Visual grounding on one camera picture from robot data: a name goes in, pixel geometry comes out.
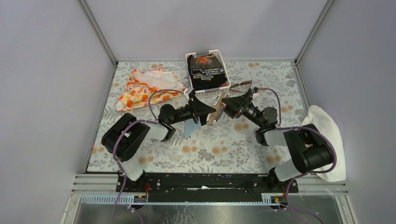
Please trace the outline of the light blue cleaning cloth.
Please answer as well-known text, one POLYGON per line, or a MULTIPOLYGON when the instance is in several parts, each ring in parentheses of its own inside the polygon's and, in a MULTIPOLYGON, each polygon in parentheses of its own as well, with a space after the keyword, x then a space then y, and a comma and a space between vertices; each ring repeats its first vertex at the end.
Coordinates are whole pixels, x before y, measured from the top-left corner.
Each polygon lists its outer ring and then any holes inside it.
POLYGON ((200 121, 198 123, 195 123, 193 119, 189 119, 185 122, 184 126, 184 136, 188 138, 191 136, 196 130, 198 130, 201 127, 200 121))

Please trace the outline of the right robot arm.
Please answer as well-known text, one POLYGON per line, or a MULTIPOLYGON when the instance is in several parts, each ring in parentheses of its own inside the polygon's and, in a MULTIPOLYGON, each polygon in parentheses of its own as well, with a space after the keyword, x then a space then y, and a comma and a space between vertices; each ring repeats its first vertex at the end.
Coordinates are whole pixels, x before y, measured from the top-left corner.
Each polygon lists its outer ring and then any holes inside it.
POLYGON ((259 127, 255 131, 259 144, 288 148, 291 159, 268 173, 270 190, 280 192, 286 187, 286 181, 308 173, 324 174, 335 169, 335 148, 314 124, 279 127, 280 111, 274 107, 259 110, 252 102, 256 94, 256 90, 248 90, 243 95, 224 98, 222 103, 225 105, 225 114, 230 118, 244 116, 259 127))

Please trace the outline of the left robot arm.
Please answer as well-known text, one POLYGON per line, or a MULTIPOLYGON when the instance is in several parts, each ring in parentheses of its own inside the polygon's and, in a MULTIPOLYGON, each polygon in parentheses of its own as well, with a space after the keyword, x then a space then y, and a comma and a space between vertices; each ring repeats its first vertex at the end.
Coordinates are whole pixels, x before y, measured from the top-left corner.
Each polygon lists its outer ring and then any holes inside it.
POLYGON ((187 92, 187 99, 188 103, 178 109, 170 104, 162 105, 155 121, 137 119, 131 113, 125 113, 103 135, 101 144, 112 154, 132 191, 141 191, 145 185, 144 170, 135 156, 145 139, 167 141, 176 131, 173 124, 192 120, 203 126, 206 117, 216 112, 215 108, 201 102, 194 90, 187 92))

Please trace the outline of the brown tinted sunglasses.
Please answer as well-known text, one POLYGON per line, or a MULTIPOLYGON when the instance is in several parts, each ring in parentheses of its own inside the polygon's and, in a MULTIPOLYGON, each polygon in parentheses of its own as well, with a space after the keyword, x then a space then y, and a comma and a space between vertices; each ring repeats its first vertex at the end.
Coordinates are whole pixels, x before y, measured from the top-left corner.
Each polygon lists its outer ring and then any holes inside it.
POLYGON ((239 84, 232 84, 229 88, 229 98, 254 98, 255 91, 252 87, 252 80, 243 81, 239 84))

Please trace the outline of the floral patterned tablecloth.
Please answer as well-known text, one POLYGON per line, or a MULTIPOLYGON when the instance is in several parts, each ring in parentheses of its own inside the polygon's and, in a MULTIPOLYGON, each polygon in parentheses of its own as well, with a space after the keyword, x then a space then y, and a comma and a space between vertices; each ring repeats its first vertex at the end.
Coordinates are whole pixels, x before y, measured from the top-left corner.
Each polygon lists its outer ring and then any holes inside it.
MULTIPOLYGON (((87 172, 115 172, 119 168, 101 144, 104 133, 122 116, 115 106, 133 70, 162 67, 188 85, 185 62, 120 62, 104 107, 87 172)), ((261 89, 253 103, 259 109, 272 106, 281 112, 283 127, 298 126, 306 112, 300 98, 293 62, 226 62, 232 83, 253 81, 261 89)), ((146 139, 137 152, 138 163, 147 172, 267 173, 289 160, 286 147, 264 147, 257 143, 256 125, 245 117, 222 115, 213 126, 203 126, 184 136, 184 124, 175 125, 174 136, 166 142, 146 139)))

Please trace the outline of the black printed folded garment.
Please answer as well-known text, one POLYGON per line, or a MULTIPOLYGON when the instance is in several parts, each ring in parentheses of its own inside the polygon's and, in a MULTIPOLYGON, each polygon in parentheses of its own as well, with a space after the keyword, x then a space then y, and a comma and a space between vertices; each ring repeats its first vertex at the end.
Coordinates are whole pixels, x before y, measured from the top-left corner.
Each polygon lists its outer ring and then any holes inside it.
POLYGON ((189 78, 196 91, 215 89, 227 85, 226 71, 214 54, 187 57, 189 78))

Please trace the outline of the orange floral cloth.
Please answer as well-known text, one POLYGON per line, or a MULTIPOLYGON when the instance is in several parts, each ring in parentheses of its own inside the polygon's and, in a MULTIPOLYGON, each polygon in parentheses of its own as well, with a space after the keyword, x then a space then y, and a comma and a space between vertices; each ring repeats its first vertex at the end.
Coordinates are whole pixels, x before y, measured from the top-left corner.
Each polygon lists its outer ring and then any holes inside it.
POLYGON ((170 71, 159 67, 150 71, 133 70, 128 77, 125 91, 119 96, 115 105, 117 111, 131 111, 146 107, 149 103, 162 103, 182 96, 178 92, 186 87, 181 80, 170 71))

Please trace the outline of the white towel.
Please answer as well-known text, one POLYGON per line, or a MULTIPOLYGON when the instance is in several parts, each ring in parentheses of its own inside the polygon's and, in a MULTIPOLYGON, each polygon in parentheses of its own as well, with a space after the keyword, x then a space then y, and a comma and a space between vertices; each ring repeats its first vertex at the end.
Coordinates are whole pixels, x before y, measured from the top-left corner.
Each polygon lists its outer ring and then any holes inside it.
POLYGON ((330 141, 337 156, 335 168, 328 173, 318 174, 318 176, 327 182, 346 180, 345 151, 337 124, 329 114, 317 105, 311 105, 308 108, 307 116, 304 118, 301 125, 305 126, 307 124, 315 125, 317 130, 330 141))

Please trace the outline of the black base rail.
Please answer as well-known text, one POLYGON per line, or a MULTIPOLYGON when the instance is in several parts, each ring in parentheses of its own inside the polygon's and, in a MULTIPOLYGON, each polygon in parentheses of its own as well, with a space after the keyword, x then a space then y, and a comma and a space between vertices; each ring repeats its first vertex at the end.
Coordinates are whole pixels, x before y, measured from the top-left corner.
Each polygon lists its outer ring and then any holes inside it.
POLYGON ((136 181, 117 175, 116 192, 140 192, 150 203, 255 203, 262 194, 298 192, 296 181, 278 182, 267 174, 143 172, 136 181))

